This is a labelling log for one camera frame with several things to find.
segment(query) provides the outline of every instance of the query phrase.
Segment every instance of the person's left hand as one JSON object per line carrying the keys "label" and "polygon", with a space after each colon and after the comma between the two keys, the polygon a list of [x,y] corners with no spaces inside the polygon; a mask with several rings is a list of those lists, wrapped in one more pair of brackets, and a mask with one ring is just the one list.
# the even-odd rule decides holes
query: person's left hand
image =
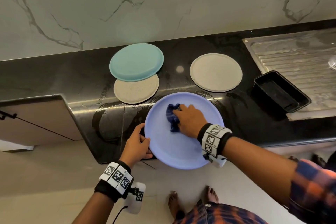
{"label": "person's left hand", "polygon": [[153,158],[151,150],[149,150],[150,138],[145,138],[140,135],[140,130],[145,126],[145,123],[141,123],[135,127],[132,135],[127,140],[124,147],[124,151],[121,154],[119,160],[126,163],[131,169],[143,158]]}

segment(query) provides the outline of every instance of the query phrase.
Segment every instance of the black baking pan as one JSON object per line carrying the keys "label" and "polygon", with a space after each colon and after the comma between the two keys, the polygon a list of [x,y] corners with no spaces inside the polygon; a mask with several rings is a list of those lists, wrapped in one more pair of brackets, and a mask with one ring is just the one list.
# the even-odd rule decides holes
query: black baking pan
{"label": "black baking pan", "polygon": [[306,94],[275,70],[256,77],[253,89],[254,92],[258,92],[259,98],[265,98],[267,101],[271,99],[286,113],[295,112],[312,102]]}

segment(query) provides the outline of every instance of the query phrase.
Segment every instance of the cabinet handle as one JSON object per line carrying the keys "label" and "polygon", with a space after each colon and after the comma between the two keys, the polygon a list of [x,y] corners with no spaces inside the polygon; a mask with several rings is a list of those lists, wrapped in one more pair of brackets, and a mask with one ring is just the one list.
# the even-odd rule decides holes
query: cabinet handle
{"label": "cabinet handle", "polygon": [[4,120],[6,117],[9,117],[9,118],[15,119],[15,118],[16,118],[16,116],[17,116],[18,114],[17,114],[17,113],[15,113],[15,114],[11,115],[11,114],[9,114],[9,113],[6,113],[6,112],[3,112],[3,111],[0,111],[0,115],[2,115],[2,116],[0,117],[0,120]]}

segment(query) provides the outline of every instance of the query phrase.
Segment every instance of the plaid shirt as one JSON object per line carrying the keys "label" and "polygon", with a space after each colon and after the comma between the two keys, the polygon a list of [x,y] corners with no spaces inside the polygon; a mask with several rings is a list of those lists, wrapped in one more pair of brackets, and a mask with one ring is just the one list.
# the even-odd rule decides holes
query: plaid shirt
{"label": "plaid shirt", "polygon": [[[336,223],[336,173],[302,159],[292,179],[289,212],[308,224]],[[239,207],[201,200],[174,224],[264,224],[262,218]]]}

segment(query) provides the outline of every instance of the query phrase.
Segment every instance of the wristband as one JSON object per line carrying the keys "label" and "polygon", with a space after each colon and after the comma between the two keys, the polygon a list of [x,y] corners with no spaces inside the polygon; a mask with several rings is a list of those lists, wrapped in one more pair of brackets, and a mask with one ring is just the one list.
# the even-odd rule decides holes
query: wristband
{"label": "wristband", "polygon": [[130,172],[131,169],[124,162],[111,162],[99,177],[94,191],[108,196],[114,202],[121,197],[126,198],[134,180]]}
{"label": "wristband", "polygon": [[217,162],[220,162],[221,166],[224,165],[225,162],[223,161],[226,159],[221,154],[226,142],[231,137],[232,131],[230,129],[217,124],[205,124],[197,137],[204,151],[203,157],[210,162],[215,158]]}

